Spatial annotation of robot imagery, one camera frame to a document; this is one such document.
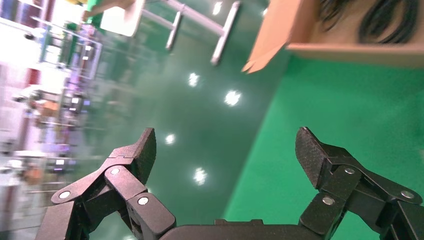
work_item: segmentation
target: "green object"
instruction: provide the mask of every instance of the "green object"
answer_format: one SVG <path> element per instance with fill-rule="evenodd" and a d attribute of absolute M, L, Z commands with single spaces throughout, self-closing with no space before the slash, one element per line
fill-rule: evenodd
<path fill-rule="evenodd" d="M 41 40 L 41 53 L 39 57 L 39 62 L 42 63 L 46 60 L 46 54 L 47 54 L 47 47 L 50 45 L 52 36 L 50 34 L 50 30 L 52 29 L 51 25 L 45 26 L 45 31 L 43 34 L 43 38 Z"/>
<path fill-rule="evenodd" d="M 346 148 L 369 170 L 424 196 L 424 71 L 293 57 L 272 100 L 225 218 L 297 224 L 317 190 L 295 155 L 299 127 Z M 376 240 L 353 213 L 334 240 Z"/>
<path fill-rule="evenodd" d="M 65 28 L 73 33 L 77 32 L 78 25 L 74 22 L 68 22 L 65 24 Z M 77 47 L 78 37 L 64 32 L 63 33 L 63 45 L 59 56 L 59 62 L 64 63 L 67 68 L 72 64 L 75 49 Z"/>
<path fill-rule="evenodd" d="M 90 11 L 95 5 L 101 4 L 103 0 L 88 0 L 87 11 Z M 98 31 L 101 31 L 100 24 L 102 23 L 103 13 L 91 16 L 88 18 L 87 23 L 93 25 Z"/>

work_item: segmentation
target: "gripper fingertip pad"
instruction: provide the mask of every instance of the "gripper fingertip pad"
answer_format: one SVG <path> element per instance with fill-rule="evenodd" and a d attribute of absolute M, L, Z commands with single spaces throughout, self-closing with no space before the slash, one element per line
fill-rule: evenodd
<path fill-rule="evenodd" d="M 135 177 L 144 185 L 149 178 L 156 160 L 156 136 L 153 128 L 147 128 L 140 137 L 142 148 L 135 158 Z"/>
<path fill-rule="evenodd" d="M 297 131 L 296 157 L 314 188 L 317 188 L 324 159 L 328 157 L 320 143 L 309 128 L 301 127 Z"/>
<path fill-rule="evenodd" d="M 115 148 L 109 158 L 118 156 L 134 158 L 130 171 L 142 184 L 146 184 L 156 160 L 155 129 L 146 128 L 136 143 Z"/>

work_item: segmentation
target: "metal rivet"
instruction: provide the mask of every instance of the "metal rivet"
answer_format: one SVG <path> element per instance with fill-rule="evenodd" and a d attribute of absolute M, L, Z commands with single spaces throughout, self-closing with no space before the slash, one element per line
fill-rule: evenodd
<path fill-rule="evenodd" d="M 69 195 L 71 195 L 70 191 L 64 191 L 59 195 L 60 199 L 66 199 L 67 197 L 69 197 Z"/>
<path fill-rule="evenodd" d="M 329 196 L 325 196 L 322 198 L 322 201 L 327 204 L 327 205 L 333 205 L 334 204 L 334 199 L 332 199 Z"/>
<path fill-rule="evenodd" d="M 415 196 L 409 191 L 401 191 L 400 194 L 407 199 L 413 199 Z"/>
<path fill-rule="evenodd" d="M 138 200 L 138 204 L 140 205 L 146 205 L 148 203 L 149 199 L 147 197 L 142 197 Z"/>
<path fill-rule="evenodd" d="M 348 174 L 354 174 L 355 173 L 355 170 L 353 170 L 352 168 L 346 168 L 344 171 Z"/>
<path fill-rule="evenodd" d="M 110 171 L 111 174 L 115 175 L 117 173 L 119 173 L 119 169 L 118 168 L 114 168 L 112 169 L 112 171 Z"/>

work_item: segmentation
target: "cardboard box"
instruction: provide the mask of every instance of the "cardboard box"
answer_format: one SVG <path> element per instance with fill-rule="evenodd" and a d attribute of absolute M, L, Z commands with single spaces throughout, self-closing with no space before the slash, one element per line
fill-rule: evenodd
<path fill-rule="evenodd" d="M 46 101 L 42 105 L 41 115 L 43 117 L 54 117 L 59 109 L 59 105 L 56 102 Z"/>
<path fill-rule="evenodd" d="M 339 23 L 323 32 L 319 0 L 270 0 L 243 71 L 253 73 L 263 69 L 282 48 L 311 59 L 423 68 L 424 0 L 420 0 L 416 32 L 408 43 L 359 44 L 360 23 L 375 2 L 351 1 Z M 402 18 L 402 11 L 399 8 L 394 22 Z"/>

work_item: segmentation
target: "green floor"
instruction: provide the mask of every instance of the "green floor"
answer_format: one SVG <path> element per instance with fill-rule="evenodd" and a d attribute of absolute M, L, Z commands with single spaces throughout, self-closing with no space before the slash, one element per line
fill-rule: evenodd
<path fill-rule="evenodd" d="M 233 1 L 224 0 L 216 16 L 215 2 L 182 2 L 222 24 Z M 370 170 L 424 194 L 424 71 L 293 58 L 284 74 L 280 54 L 258 73 L 241 73 L 267 2 L 242 1 L 218 67 L 209 63 L 217 37 L 188 19 L 172 52 L 165 50 L 169 31 L 146 19 L 135 38 L 106 33 L 89 113 L 105 130 L 87 130 L 98 160 L 83 163 L 79 175 L 153 127 L 157 159 L 147 186 L 179 225 L 222 217 L 296 224 L 316 193 L 294 153 L 296 131 L 308 126 Z M 173 19 L 158 2 L 147 7 Z M 226 103 L 229 93 L 239 96 L 234 106 Z M 355 239 L 376 237 L 348 215 L 335 239 L 358 229 L 363 235 Z M 112 214 L 91 239 L 130 235 Z"/>
<path fill-rule="evenodd" d="M 299 127 L 346 148 L 369 170 L 424 195 L 424 71 L 294 57 L 231 202 L 229 221 L 297 224 L 317 191 L 295 156 Z M 378 239 L 348 213 L 336 240 Z"/>

